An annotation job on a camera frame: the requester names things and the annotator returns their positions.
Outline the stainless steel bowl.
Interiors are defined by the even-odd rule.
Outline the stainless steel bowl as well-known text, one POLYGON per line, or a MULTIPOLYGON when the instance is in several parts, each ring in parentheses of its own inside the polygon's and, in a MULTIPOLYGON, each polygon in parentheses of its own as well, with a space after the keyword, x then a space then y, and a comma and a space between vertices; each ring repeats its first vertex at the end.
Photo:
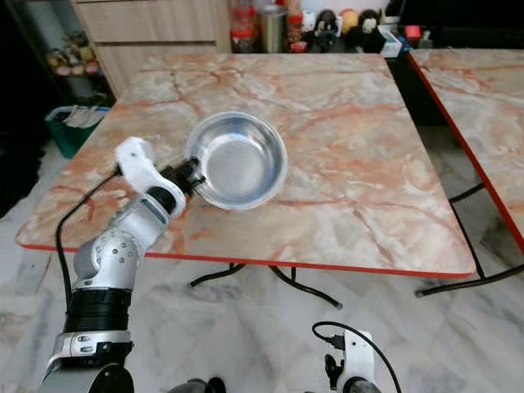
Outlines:
POLYGON ((194 193, 225 210, 264 205, 282 190, 289 160, 281 135, 251 113, 228 110, 207 116, 183 146, 205 179, 194 193))

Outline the green storage bag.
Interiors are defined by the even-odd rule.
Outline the green storage bag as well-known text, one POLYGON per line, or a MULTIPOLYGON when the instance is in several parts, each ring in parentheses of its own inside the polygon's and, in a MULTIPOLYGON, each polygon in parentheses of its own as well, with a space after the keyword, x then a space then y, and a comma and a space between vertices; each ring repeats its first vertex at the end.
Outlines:
POLYGON ((67 160, 71 160, 75 156, 79 148, 82 147, 87 138, 90 138, 93 130, 97 127, 78 129, 64 126, 62 120, 68 115, 72 107, 75 106, 57 107, 52 112, 49 112, 44 119, 53 141, 57 145, 57 149, 67 160))

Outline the white crumpled plastic bag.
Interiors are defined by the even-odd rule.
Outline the white crumpled plastic bag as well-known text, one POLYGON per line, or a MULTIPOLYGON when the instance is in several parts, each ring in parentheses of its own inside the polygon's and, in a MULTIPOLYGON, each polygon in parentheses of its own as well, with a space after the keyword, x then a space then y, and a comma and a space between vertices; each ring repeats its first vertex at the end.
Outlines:
POLYGON ((78 129, 86 129, 97 126, 107 115, 108 107, 72 107, 68 115, 64 117, 64 126, 78 129))

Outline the dark grey robot leg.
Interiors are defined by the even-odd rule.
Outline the dark grey robot leg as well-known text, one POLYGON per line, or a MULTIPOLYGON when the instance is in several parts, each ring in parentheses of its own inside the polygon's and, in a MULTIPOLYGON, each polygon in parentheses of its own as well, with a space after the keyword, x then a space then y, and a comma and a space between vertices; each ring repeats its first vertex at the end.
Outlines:
POLYGON ((226 393, 226 386, 221 377, 211 377, 210 379, 193 378, 177 386, 172 393, 226 393))

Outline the glass display shelf with figurines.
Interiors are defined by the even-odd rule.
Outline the glass display shelf with figurines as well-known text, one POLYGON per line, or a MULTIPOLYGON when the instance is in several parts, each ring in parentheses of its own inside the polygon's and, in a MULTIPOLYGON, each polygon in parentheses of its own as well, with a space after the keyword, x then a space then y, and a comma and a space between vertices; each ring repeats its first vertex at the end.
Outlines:
POLYGON ((11 0, 11 7, 64 105, 109 107, 115 102, 71 0, 11 0))

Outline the light wooden drawer cabinet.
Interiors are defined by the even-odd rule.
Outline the light wooden drawer cabinet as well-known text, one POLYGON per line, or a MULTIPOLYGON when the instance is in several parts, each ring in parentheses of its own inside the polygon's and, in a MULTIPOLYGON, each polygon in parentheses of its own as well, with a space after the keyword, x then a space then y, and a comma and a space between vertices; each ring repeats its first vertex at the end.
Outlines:
POLYGON ((71 0, 119 97, 147 57, 230 53, 228 0, 71 0))

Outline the red lidded clear jar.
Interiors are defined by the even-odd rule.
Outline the red lidded clear jar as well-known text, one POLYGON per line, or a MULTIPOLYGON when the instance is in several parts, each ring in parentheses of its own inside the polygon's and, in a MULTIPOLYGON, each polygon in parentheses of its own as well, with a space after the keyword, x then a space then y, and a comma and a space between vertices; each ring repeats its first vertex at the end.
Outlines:
POLYGON ((259 53, 257 8, 252 0, 231 0, 231 48, 238 55, 259 53))

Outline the stainless steel canister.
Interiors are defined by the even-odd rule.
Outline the stainless steel canister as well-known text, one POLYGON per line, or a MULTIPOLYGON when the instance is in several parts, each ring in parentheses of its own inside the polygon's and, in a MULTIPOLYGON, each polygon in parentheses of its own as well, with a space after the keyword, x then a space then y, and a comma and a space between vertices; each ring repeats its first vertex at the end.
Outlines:
POLYGON ((288 50, 286 38, 287 8, 284 5, 270 4, 259 10, 260 44, 262 52, 269 55, 288 50))

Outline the black plush toy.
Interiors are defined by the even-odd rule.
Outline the black plush toy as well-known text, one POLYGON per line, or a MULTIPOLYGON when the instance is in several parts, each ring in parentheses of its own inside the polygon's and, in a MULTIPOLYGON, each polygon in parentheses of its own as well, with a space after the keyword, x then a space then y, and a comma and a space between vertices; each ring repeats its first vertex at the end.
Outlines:
POLYGON ((377 27, 381 21, 377 11, 364 10, 359 16, 360 28, 360 48, 363 52, 379 53, 385 45, 385 38, 382 37, 381 30, 377 27))
POLYGON ((336 41, 338 31, 340 31, 340 27, 337 25, 336 13, 330 10, 322 10, 315 20, 312 44, 319 53, 330 52, 334 41, 336 41))

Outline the yellow plush toy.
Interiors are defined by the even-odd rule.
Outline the yellow plush toy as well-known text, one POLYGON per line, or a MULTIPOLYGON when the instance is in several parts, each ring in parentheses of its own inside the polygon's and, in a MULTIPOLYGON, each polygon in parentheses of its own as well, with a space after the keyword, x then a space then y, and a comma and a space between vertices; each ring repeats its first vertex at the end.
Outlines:
POLYGON ((359 13, 351 8, 346 8, 340 14, 341 17, 341 33, 348 34, 349 30, 359 26, 359 13))

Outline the white and black box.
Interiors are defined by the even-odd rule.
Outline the white and black box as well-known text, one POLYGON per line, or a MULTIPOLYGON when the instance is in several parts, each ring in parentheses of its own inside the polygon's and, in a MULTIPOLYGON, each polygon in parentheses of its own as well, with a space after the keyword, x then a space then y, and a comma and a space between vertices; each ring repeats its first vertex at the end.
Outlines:
POLYGON ((394 24, 382 24, 377 27, 378 33, 382 35, 383 43, 379 53, 383 57, 403 56, 411 52, 407 39, 401 34, 394 24))

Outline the black metal table frame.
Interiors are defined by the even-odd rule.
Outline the black metal table frame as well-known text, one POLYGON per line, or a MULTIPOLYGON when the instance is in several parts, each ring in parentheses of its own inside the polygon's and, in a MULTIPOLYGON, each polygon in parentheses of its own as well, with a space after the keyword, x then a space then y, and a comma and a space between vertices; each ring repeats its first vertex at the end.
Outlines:
POLYGON ((467 228, 465 228, 465 225, 462 222, 461 217, 459 216, 457 210, 455 209, 455 203, 460 202, 461 200, 464 200, 465 198, 471 197, 471 195, 474 195, 475 193, 479 192, 484 187, 486 186, 484 186, 483 183, 478 183, 475 187, 471 187, 467 191, 460 193, 459 195, 454 196, 449 199, 450 207, 452 207, 452 211, 455 214, 455 218, 458 221, 458 224, 462 231, 463 238, 465 239, 465 241, 467 241, 468 249, 469 251, 471 251, 471 256, 474 259, 474 263, 476 267, 476 274, 478 274, 478 278, 471 278, 471 280, 463 281, 460 283, 438 285, 438 286, 430 287, 428 289, 419 289, 419 291, 414 292, 417 298, 423 298, 424 296, 434 295, 434 293, 441 293, 441 292, 446 292, 446 291, 457 291, 458 289, 483 286, 483 285, 501 281, 503 280, 503 278, 510 278, 512 276, 517 276, 517 274, 524 273, 524 264, 522 264, 519 266, 514 266, 511 269, 506 269, 505 272, 496 273, 494 274, 494 276, 487 277, 486 272, 484 272, 481 262, 479 261, 477 257, 477 254, 474 250, 474 246, 472 246, 472 241, 471 239, 469 239, 467 228))
MULTIPOLYGON (((212 280, 217 280, 217 278, 226 278, 226 277, 232 276, 235 273, 239 273, 240 270, 244 269, 244 267, 246 267, 246 264, 228 263, 227 269, 221 270, 221 272, 217 272, 217 273, 203 274, 203 276, 199 278, 194 278, 194 280, 191 281, 188 284, 188 286, 196 287, 202 283, 206 283, 212 280)), ((332 298, 332 296, 327 295, 327 293, 325 293, 324 291, 319 291, 317 288, 313 288, 303 283, 300 283, 299 281, 296 281, 296 278, 298 278, 298 269, 296 269, 296 267, 291 267, 291 274, 285 274, 277 266, 269 266, 269 269, 272 270, 272 273, 274 274, 274 276, 278 278, 278 280, 280 280, 281 282, 285 283, 288 286, 295 288, 296 291, 302 291, 304 293, 309 293, 310 295, 315 296, 315 298, 324 300, 324 302, 330 304, 334 308, 337 308, 337 309, 344 308, 343 303, 341 303, 339 300, 332 298)))

